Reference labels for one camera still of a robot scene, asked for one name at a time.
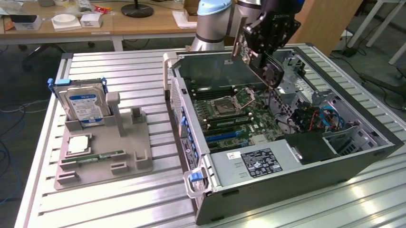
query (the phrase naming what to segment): wooden table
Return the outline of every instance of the wooden table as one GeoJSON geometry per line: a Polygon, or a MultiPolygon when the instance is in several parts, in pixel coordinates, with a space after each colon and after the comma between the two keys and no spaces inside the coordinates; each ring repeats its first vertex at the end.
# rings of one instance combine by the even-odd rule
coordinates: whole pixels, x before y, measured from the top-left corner
{"type": "Polygon", "coordinates": [[[296,19],[302,23],[290,43],[312,43],[329,55],[362,0],[306,0],[296,19]]]}
{"type": "Polygon", "coordinates": [[[0,25],[0,45],[8,44],[44,44],[80,41],[111,40],[115,51],[123,51],[122,41],[139,38],[175,38],[194,37],[195,29],[181,29],[177,26],[173,9],[182,9],[179,3],[153,3],[154,15],[147,18],[131,18],[122,14],[126,2],[95,2],[95,5],[111,7],[113,13],[103,15],[101,28],[82,28],[71,31],[55,32],[51,18],[56,12],[64,10],[62,6],[42,7],[38,2],[26,2],[24,9],[30,14],[40,15],[46,20],[36,31],[4,31],[4,22],[0,25]]]}

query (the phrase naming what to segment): black cable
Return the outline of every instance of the black cable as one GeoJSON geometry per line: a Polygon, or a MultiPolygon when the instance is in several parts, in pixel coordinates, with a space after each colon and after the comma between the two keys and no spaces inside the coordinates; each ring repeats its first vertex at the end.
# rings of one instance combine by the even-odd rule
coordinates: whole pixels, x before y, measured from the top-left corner
{"type": "Polygon", "coordinates": [[[6,158],[7,158],[7,154],[4,154],[3,158],[0,159],[0,163],[4,161],[6,158]]]}
{"type": "Polygon", "coordinates": [[[277,115],[286,115],[287,113],[286,112],[281,112],[281,113],[275,113],[274,116],[277,115]]]}
{"type": "Polygon", "coordinates": [[[147,45],[149,45],[149,43],[150,43],[150,40],[151,40],[151,39],[149,39],[149,41],[147,41],[147,43],[145,44],[143,47],[135,47],[135,46],[133,46],[133,45],[130,45],[130,44],[127,44],[127,45],[129,45],[130,47],[135,48],[137,50],[142,50],[143,48],[147,47],[147,45]]]}
{"type": "Polygon", "coordinates": [[[7,165],[6,165],[6,169],[3,170],[3,172],[0,173],[0,178],[3,177],[3,175],[6,174],[7,170],[8,170],[8,167],[11,165],[11,155],[10,155],[10,152],[8,152],[8,149],[7,149],[7,146],[4,145],[3,141],[0,140],[0,144],[2,146],[4,147],[4,151],[6,151],[6,156],[7,156],[7,165]]]}
{"type": "Polygon", "coordinates": [[[22,117],[20,117],[20,119],[19,119],[19,121],[0,134],[0,137],[3,136],[3,135],[6,135],[7,134],[7,132],[10,132],[11,131],[11,129],[23,121],[23,119],[24,119],[24,116],[26,116],[26,106],[24,105],[22,105],[22,104],[10,104],[10,105],[6,105],[6,106],[3,106],[0,109],[4,109],[6,107],[11,107],[11,106],[19,106],[19,107],[23,107],[23,115],[22,115],[22,117]]]}
{"type": "MultiPolygon", "coordinates": [[[[105,0],[94,0],[94,1],[90,1],[90,2],[125,2],[125,3],[133,3],[134,1],[105,1],[105,0]]],[[[163,6],[163,5],[159,5],[159,4],[155,4],[155,3],[150,3],[150,2],[145,2],[145,1],[139,1],[139,3],[143,3],[143,4],[147,4],[147,5],[154,5],[154,6],[158,6],[158,7],[162,7],[162,8],[166,8],[166,9],[170,9],[170,10],[183,10],[183,7],[181,9],[177,9],[177,8],[173,8],[173,7],[167,7],[167,6],[163,6]]]]}
{"type": "Polygon", "coordinates": [[[6,46],[4,50],[0,50],[0,55],[3,54],[3,52],[6,52],[8,50],[8,45],[6,46]]]}
{"type": "Polygon", "coordinates": [[[402,77],[406,78],[406,75],[402,73],[402,71],[400,70],[400,68],[396,68],[396,69],[401,73],[402,77]]]}
{"type": "Polygon", "coordinates": [[[20,197],[12,197],[12,198],[7,198],[7,202],[10,202],[10,201],[22,201],[23,200],[23,198],[20,198],[20,197]]]}
{"type": "MultiPolygon", "coordinates": [[[[361,76],[360,72],[354,69],[352,63],[350,63],[346,59],[344,59],[342,57],[336,57],[334,55],[332,55],[332,56],[334,57],[333,59],[344,60],[344,61],[349,64],[349,66],[352,67],[352,69],[354,70],[354,72],[358,74],[358,76],[361,76]]],[[[370,82],[370,83],[374,84],[376,86],[378,86],[378,87],[381,88],[381,90],[384,91],[384,102],[385,102],[385,104],[386,104],[390,108],[402,111],[402,110],[404,110],[402,108],[393,107],[393,106],[388,103],[388,101],[386,101],[386,99],[388,99],[388,93],[386,93],[385,88],[381,87],[381,85],[376,84],[374,82],[370,82]]]]}
{"type": "Polygon", "coordinates": [[[384,102],[385,102],[385,104],[386,104],[390,108],[402,111],[402,110],[404,110],[402,108],[393,107],[393,106],[388,103],[388,101],[386,101],[386,98],[388,98],[386,88],[381,87],[381,85],[376,84],[374,82],[370,82],[370,83],[374,84],[374,85],[384,91],[384,102]]]}
{"type": "Polygon", "coordinates": [[[334,57],[333,59],[340,59],[340,60],[345,61],[345,62],[349,64],[350,68],[354,70],[354,72],[356,72],[358,75],[361,75],[360,72],[354,69],[352,63],[350,63],[345,58],[337,57],[337,56],[334,56],[333,54],[330,54],[330,55],[334,57]]]}
{"type": "MultiPolygon", "coordinates": [[[[349,39],[348,39],[348,37],[349,37],[349,27],[345,28],[345,47],[346,47],[346,48],[349,48],[349,39]]],[[[360,45],[358,45],[357,48],[358,48],[358,49],[357,49],[357,52],[358,52],[362,56],[368,56],[368,52],[365,51],[365,49],[362,49],[362,48],[360,47],[360,45]]]]}
{"type": "Polygon", "coordinates": [[[296,126],[293,126],[293,125],[290,125],[287,122],[283,122],[283,121],[281,121],[281,120],[275,120],[277,121],[277,123],[282,123],[282,124],[285,124],[286,126],[289,126],[289,127],[291,127],[294,130],[296,130],[296,126]]]}
{"type": "MultiPolygon", "coordinates": [[[[398,6],[398,4],[401,3],[401,1],[402,1],[402,0],[400,0],[400,1],[397,2],[397,4],[396,4],[396,6],[393,7],[393,9],[388,12],[386,16],[384,17],[384,21],[385,21],[385,19],[388,18],[388,16],[390,15],[390,13],[393,12],[394,8],[396,8],[396,7],[398,6]]],[[[365,52],[365,50],[362,50],[365,54],[362,54],[362,53],[360,52],[360,49],[361,49],[360,45],[361,45],[361,43],[368,39],[368,37],[370,36],[372,32],[380,27],[380,25],[384,23],[384,21],[381,21],[381,22],[378,23],[378,25],[369,31],[368,36],[366,36],[366,37],[362,39],[362,41],[358,43],[358,46],[357,46],[356,49],[357,49],[357,52],[358,52],[361,55],[364,55],[364,56],[366,56],[368,53],[365,52]]]]}

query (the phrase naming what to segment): cable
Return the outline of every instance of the cable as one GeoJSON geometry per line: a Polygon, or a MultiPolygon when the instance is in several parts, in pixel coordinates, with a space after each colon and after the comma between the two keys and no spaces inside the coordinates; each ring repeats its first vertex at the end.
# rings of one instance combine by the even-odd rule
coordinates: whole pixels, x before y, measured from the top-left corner
{"type": "Polygon", "coordinates": [[[406,78],[406,75],[402,73],[402,71],[400,70],[400,68],[396,68],[396,69],[401,73],[402,77],[406,78]]]}
{"type": "MultiPolygon", "coordinates": [[[[350,62],[349,62],[346,59],[344,59],[342,57],[336,57],[334,55],[332,55],[332,56],[333,56],[332,59],[344,60],[344,61],[349,64],[349,66],[352,67],[352,69],[354,70],[354,72],[358,74],[358,76],[361,75],[360,72],[354,69],[353,65],[350,64],[350,62]]],[[[402,108],[393,107],[393,106],[388,103],[388,101],[386,101],[386,99],[388,99],[388,93],[386,93],[385,88],[381,87],[381,85],[378,85],[378,84],[376,84],[376,83],[373,83],[373,84],[374,84],[376,86],[378,86],[378,87],[381,88],[381,90],[384,91],[384,102],[385,102],[385,104],[386,104],[390,108],[402,111],[402,110],[404,110],[402,108]]]]}
{"type": "MultiPolygon", "coordinates": [[[[14,116],[8,116],[6,114],[0,114],[0,116],[8,118],[8,119],[15,119],[15,120],[19,120],[20,118],[19,117],[14,117],[14,116]]],[[[26,121],[24,119],[22,120],[22,127],[20,129],[18,130],[18,132],[15,132],[14,134],[11,134],[7,138],[2,139],[3,141],[7,141],[7,140],[11,140],[24,129],[26,127],[26,121]]]]}
{"type": "MultiPolygon", "coordinates": [[[[390,15],[390,13],[393,12],[393,10],[396,9],[396,7],[398,6],[398,4],[401,3],[401,1],[402,0],[400,0],[398,2],[397,2],[397,4],[396,4],[396,6],[393,7],[393,9],[388,12],[388,14],[386,14],[386,16],[384,17],[385,19],[388,18],[388,16],[390,15]]],[[[370,36],[370,34],[372,34],[372,32],[378,28],[378,26],[381,25],[384,23],[384,21],[381,21],[380,23],[378,23],[378,25],[370,30],[370,32],[368,33],[368,36],[362,39],[362,41],[358,43],[358,46],[357,46],[357,52],[358,53],[361,53],[360,52],[360,45],[361,45],[361,43],[368,39],[368,37],[370,36]]]]}
{"type": "Polygon", "coordinates": [[[281,121],[281,120],[275,120],[277,121],[277,123],[282,123],[282,124],[285,124],[286,126],[289,126],[289,127],[291,127],[294,130],[296,130],[296,126],[293,126],[293,125],[290,125],[287,122],[283,122],[283,121],[281,121]]]}
{"type": "Polygon", "coordinates": [[[354,72],[356,72],[358,75],[361,75],[360,72],[354,69],[352,63],[350,63],[345,58],[337,57],[337,56],[334,56],[333,54],[330,54],[330,55],[334,57],[333,59],[340,59],[340,60],[345,61],[345,62],[350,65],[350,68],[354,70],[354,72]]]}
{"type": "Polygon", "coordinates": [[[2,153],[6,153],[7,156],[8,156],[10,163],[12,164],[14,173],[15,173],[15,176],[16,176],[16,179],[18,179],[18,184],[16,184],[16,187],[15,187],[14,192],[11,193],[11,195],[10,195],[4,200],[0,201],[0,206],[2,206],[2,204],[3,204],[10,198],[12,198],[12,196],[14,196],[14,195],[18,193],[18,191],[20,190],[20,188],[22,188],[22,176],[20,176],[20,172],[19,172],[18,166],[16,166],[16,164],[15,164],[14,157],[12,157],[12,155],[10,154],[10,151],[8,151],[8,149],[7,149],[7,147],[6,147],[6,145],[4,145],[4,143],[3,143],[2,140],[0,140],[0,144],[2,144],[2,146],[4,147],[4,150],[0,150],[0,151],[2,151],[2,153]]]}
{"type": "Polygon", "coordinates": [[[328,121],[325,119],[328,117],[328,116],[325,116],[325,113],[324,113],[325,110],[329,110],[329,111],[334,112],[334,114],[338,118],[337,128],[340,127],[341,123],[342,123],[342,128],[344,128],[344,126],[345,126],[344,119],[342,119],[341,115],[338,114],[338,111],[332,106],[324,106],[320,110],[321,111],[320,117],[322,118],[322,122],[325,123],[325,125],[330,126],[330,124],[328,123],[328,121]]]}
{"type": "Polygon", "coordinates": [[[316,119],[316,115],[317,115],[317,113],[318,113],[318,110],[316,110],[316,112],[313,113],[313,116],[312,116],[310,128],[309,128],[309,130],[310,130],[310,131],[312,131],[312,127],[313,127],[313,121],[314,121],[314,119],[316,119]]]}
{"type": "MultiPolygon", "coordinates": [[[[133,3],[134,1],[103,1],[103,0],[95,0],[95,1],[90,1],[90,2],[126,2],[126,3],[133,3]]],[[[167,6],[163,6],[163,5],[159,5],[159,4],[155,4],[155,3],[150,3],[150,2],[145,2],[145,1],[139,1],[139,3],[147,4],[147,5],[154,5],[154,6],[170,9],[170,10],[183,10],[183,8],[177,9],[177,8],[167,7],[167,6]]]]}
{"type": "MultiPolygon", "coordinates": [[[[26,108],[26,107],[28,107],[28,106],[31,106],[31,105],[35,105],[35,104],[39,104],[39,103],[42,103],[42,102],[47,102],[47,101],[50,101],[50,100],[36,100],[36,101],[34,101],[34,102],[30,102],[30,103],[27,103],[27,104],[23,104],[18,109],[14,109],[14,110],[3,110],[3,109],[0,109],[0,112],[3,112],[3,113],[14,113],[14,112],[23,112],[23,107],[26,108]]],[[[43,111],[46,111],[47,110],[47,108],[44,108],[44,109],[40,109],[40,110],[36,110],[36,111],[26,111],[26,113],[39,113],[39,112],[43,112],[43,111]]]]}
{"type": "Polygon", "coordinates": [[[286,112],[281,112],[281,113],[275,113],[274,116],[277,115],[286,115],[287,113],[286,112]]]}
{"type": "Polygon", "coordinates": [[[7,158],[7,153],[6,151],[0,151],[0,153],[3,154],[3,158],[0,159],[0,163],[4,161],[4,159],[7,158]]]}
{"type": "Polygon", "coordinates": [[[137,39],[137,40],[133,41],[133,40],[130,40],[130,39],[126,39],[126,41],[129,41],[129,42],[131,42],[131,43],[138,42],[138,40],[139,40],[139,39],[137,39]]]}
{"type": "Polygon", "coordinates": [[[3,52],[6,52],[8,50],[8,45],[6,46],[4,50],[0,50],[0,55],[3,54],[3,52]]]}
{"type": "Polygon", "coordinates": [[[6,174],[7,170],[8,170],[8,167],[11,165],[11,162],[12,162],[12,158],[10,157],[10,153],[8,153],[8,150],[7,150],[7,147],[3,143],[3,141],[0,141],[3,147],[4,147],[4,150],[0,150],[0,152],[6,155],[7,157],[7,165],[6,165],[6,169],[3,170],[3,172],[0,173],[0,178],[3,177],[3,175],[6,174]]]}
{"type": "Polygon", "coordinates": [[[23,200],[23,198],[20,198],[20,197],[8,197],[7,198],[7,201],[22,201],[23,200]]]}
{"type": "Polygon", "coordinates": [[[142,50],[143,48],[147,47],[147,45],[149,45],[149,43],[150,43],[150,40],[151,40],[151,39],[147,40],[147,43],[145,44],[143,47],[135,47],[135,46],[133,46],[133,45],[130,45],[130,44],[127,44],[127,45],[129,45],[130,47],[135,48],[137,50],[142,50]]]}
{"type": "Polygon", "coordinates": [[[6,108],[6,107],[10,107],[10,106],[20,106],[20,107],[23,107],[24,109],[23,109],[23,115],[22,115],[22,117],[20,117],[20,119],[19,119],[19,121],[10,127],[10,129],[7,129],[2,134],[0,134],[0,137],[3,136],[3,135],[6,135],[7,134],[7,132],[10,132],[11,131],[11,129],[23,121],[23,119],[24,119],[24,116],[26,116],[26,106],[23,106],[22,104],[10,104],[10,105],[7,105],[7,106],[4,106],[3,108],[6,108]]]}
{"type": "Polygon", "coordinates": [[[388,101],[386,101],[386,99],[388,99],[388,93],[386,93],[386,88],[384,88],[384,87],[381,87],[381,85],[378,85],[378,84],[376,84],[374,82],[370,82],[372,84],[374,84],[382,91],[384,91],[384,102],[385,102],[385,104],[390,107],[390,108],[393,108],[393,109],[396,109],[396,110],[400,110],[400,111],[404,111],[404,109],[402,108],[398,108],[398,107],[394,107],[394,106],[392,106],[389,103],[388,103],[388,101]]]}

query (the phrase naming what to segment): paper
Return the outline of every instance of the paper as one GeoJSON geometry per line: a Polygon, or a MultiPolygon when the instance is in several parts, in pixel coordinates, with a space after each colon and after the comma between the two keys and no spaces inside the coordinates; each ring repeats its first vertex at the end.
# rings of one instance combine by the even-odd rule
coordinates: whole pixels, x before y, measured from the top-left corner
{"type": "Polygon", "coordinates": [[[178,27],[182,29],[195,29],[198,26],[197,22],[189,22],[183,11],[173,11],[174,19],[178,27]]]}
{"type": "Polygon", "coordinates": [[[27,14],[22,9],[23,2],[0,0],[0,15],[27,14]]]}

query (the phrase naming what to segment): hard disk label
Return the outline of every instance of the hard disk label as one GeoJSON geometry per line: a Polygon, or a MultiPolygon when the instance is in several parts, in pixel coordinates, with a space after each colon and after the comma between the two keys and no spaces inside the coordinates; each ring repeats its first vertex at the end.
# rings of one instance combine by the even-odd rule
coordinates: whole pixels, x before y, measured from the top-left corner
{"type": "Polygon", "coordinates": [[[98,101],[95,94],[76,95],[70,97],[70,101],[78,116],[84,123],[99,122],[103,119],[101,107],[95,104],[98,101]]]}
{"type": "Polygon", "coordinates": [[[270,148],[241,155],[249,173],[254,178],[283,170],[270,148]]]}

